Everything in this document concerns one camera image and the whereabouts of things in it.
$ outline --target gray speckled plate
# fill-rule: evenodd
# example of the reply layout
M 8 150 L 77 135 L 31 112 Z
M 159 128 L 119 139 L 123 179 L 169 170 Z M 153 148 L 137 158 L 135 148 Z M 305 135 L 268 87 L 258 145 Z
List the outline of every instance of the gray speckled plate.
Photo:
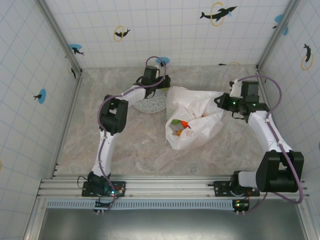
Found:
M 151 97 L 153 95 L 152 93 L 148 96 L 147 99 L 137 101 L 136 104 L 133 106 L 137 110 L 147 114 L 160 112 L 166 109 L 167 93 L 168 93 L 168 88 L 157 89 L 153 97 Z

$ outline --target green object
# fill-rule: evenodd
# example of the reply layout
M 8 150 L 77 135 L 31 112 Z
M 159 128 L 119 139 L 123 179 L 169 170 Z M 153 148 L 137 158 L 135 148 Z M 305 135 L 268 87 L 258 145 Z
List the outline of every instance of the green object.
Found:
M 178 123 L 180 123 L 180 120 L 178 120 L 178 119 L 173 119 L 171 122 L 171 124 L 173 124 L 173 125 L 177 125 Z

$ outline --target orange object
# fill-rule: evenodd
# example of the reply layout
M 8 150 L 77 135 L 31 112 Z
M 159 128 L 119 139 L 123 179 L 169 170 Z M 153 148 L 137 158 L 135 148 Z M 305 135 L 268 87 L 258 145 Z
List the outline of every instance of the orange object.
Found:
M 183 131 L 183 130 L 179 130 L 179 131 L 176 133 L 176 135 L 180 137 L 182 131 Z
M 188 123 L 186 121 L 180 121 L 181 125 L 186 129 L 188 126 Z

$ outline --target white tiled wall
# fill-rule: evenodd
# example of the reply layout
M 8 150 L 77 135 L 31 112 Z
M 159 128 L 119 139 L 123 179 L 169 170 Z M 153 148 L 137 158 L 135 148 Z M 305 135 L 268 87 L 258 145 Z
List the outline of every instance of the white tiled wall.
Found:
M 289 0 L 46 0 L 82 68 L 141 66 L 152 56 L 170 64 L 257 64 Z M 220 26 L 201 18 L 213 4 L 235 7 Z M 218 3 L 212 14 L 222 6 Z M 129 33 L 121 41 L 114 32 Z
M 282 102 L 275 120 L 283 138 L 304 155 L 303 176 L 314 204 L 312 212 L 320 220 L 320 1 L 302 1 L 288 28 L 263 71 L 280 83 Z M 302 65 L 308 70 L 301 68 L 305 44 L 313 55 Z M 274 106 L 279 94 L 271 82 L 266 88 Z
M 0 239 L 21 239 L 75 86 L 35 0 L 0 1 Z M 43 104 L 33 96 L 46 89 Z

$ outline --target marble floor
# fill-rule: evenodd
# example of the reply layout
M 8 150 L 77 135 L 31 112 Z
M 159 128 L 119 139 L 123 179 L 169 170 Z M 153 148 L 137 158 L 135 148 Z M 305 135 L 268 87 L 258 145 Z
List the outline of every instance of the marble floor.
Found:
M 91 171 L 99 144 L 100 104 L 105 95 L 130 88 L 143 72 L 143 66 L 84 71 L 56 175 L 86 175 Z M 253 65 L 167 67 L 172 86 L 201 91 L 229 92 L 229 81 L 254 73 Z M 165 136 L 166 121 L 166 110 L 143 113 L 130 107 L 126 127 L 115 145 L 111 173 L 224 175 L 256 170 L 264 155 L 253 130 L 244 120 L 233 119 L 230 112 L 225 112 L 223 128 L 215 138 L 189 150 L 171 148 Z

